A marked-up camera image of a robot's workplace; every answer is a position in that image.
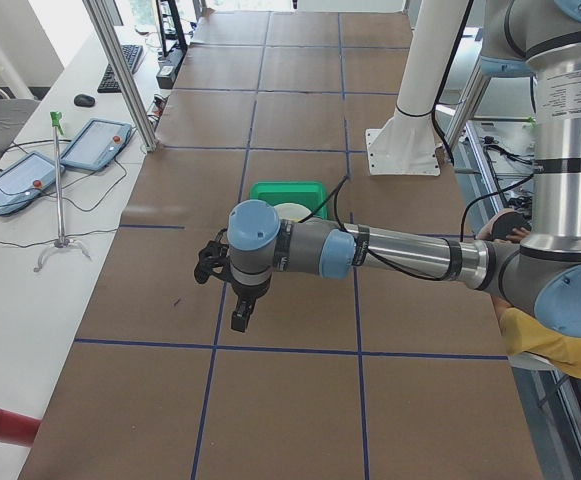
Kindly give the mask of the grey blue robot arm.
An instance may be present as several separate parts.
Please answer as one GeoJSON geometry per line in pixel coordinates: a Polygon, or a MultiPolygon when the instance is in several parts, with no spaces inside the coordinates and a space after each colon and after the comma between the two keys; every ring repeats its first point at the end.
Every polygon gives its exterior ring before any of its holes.
{"type": "Polygon", "coordinates": [[[321,219],[296,223],[248,200],[232,210],[227,229],[234,330],[247,328],[273,271],[341,279],[365,265],[460,281],[581,338],[581,1],[492,1],[486,18],[485,51],[523,61],[537,79],[530,234],[515,246],[321,219]]]}

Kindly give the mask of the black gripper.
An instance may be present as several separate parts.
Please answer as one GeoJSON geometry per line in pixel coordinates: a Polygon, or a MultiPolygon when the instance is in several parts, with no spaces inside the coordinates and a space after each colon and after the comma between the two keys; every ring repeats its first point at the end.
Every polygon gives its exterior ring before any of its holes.
{"type": "Polygon", "coordinates": [[[238,281],[232,283],[232,289],[237,295],[237,304],[231,315],[231,329],[246,331],[248,320],[254,312],[256,300],[263,297],[269,290],[270,281],[257,285],[245,285],[238,281]]]}

